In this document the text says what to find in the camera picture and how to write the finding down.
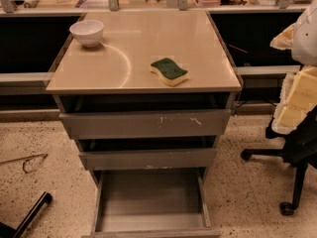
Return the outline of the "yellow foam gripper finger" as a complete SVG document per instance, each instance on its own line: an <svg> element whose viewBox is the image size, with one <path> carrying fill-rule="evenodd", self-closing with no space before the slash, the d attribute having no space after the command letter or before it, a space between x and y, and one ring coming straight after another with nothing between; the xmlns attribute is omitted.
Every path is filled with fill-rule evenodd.
<svg viewBox="0 0 317 238"><path fill-rule="evenodd" d="M317 67L305 65L300 72L288 73L283 80L271 129L278 134L289 134L316 106Z"/></svg>
<svg viewBox="0 0 317 238"><path fill-rule="evenodd" d="M274 37L269 46L281 51L290 50L292 48L294 26L295 24L291 24L280 34Z"/></svg>

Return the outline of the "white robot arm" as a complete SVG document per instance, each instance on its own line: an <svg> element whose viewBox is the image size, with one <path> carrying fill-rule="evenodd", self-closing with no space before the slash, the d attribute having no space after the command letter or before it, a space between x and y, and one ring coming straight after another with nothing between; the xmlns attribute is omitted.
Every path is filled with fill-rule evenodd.
<svg viewBox="0 0 317 238"><path fill-rule="evenodd" d="M291 57L303 65L300 72L286 75L271 122L273 132L286 135L317 106L317 0L269 45L291 50Z"/></svg>

